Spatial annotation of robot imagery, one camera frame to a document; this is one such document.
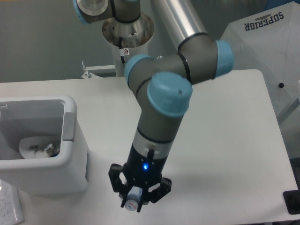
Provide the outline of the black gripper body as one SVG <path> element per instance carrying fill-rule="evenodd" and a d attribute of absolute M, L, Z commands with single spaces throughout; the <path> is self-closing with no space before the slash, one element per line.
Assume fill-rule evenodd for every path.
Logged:
<path fill-rule="evenodd" d="M 161 183 L 166 160 L 167 158 L 147 158 L 131 146 L 127 162 L 124 164 L 124 175 L 127 179 L 125 193 L 129 194 L 134 186 L 143 189 Z"/>

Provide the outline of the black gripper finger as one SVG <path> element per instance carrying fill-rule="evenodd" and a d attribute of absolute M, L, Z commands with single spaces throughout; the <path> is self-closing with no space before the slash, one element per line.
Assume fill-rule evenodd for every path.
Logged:
<path fill-rule="evenodd" d="M 138 202 L 137 212 L 140 212 L 142 206 L 148 202 L 157 203 L 160 199 L 165 197 L 172 189 L 172 180 L 169 178 L 162 178 L 159 187 L 149 192 L 147 187 L 142 189 L 142 196 Z"/>
<path fill-rule="evenodd" d="M 120 179 L 120 174 L 123 173 L 127 183 L 123 184 L 122 180 Z M 121 207 L 125 206 L 125 203 L 128 198 L 128 193 L 131 190 L 131 181 L 128 178 L 128 168 L 127 165 L 124 164 L 123 166 L 119 164 L 111 164 L 111 167 L 108 172 L 110 182 L 113 188 L 113 191 L 118 193 L 122 197 Z"/>

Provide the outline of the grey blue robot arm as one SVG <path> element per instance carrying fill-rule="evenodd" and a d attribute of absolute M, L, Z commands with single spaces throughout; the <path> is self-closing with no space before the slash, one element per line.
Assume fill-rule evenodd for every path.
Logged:
<path fill-rule="evenodd" d="M 124 77 L 141 115 L 124 165 L 112 164 L 109 178 L 121 206 L 140 211 L 172 188 L 162 170 L 192 96 L 192 86 L 229 73 L 231 46 L 212 39 L 188 0 L 157 0 L 158 13 L 177 52 L 155 59 L 135 54 L 154 31 L 138 0 L 75 0 L 82 23 L 103 21 L 103 35 L 119 50 Z"/>

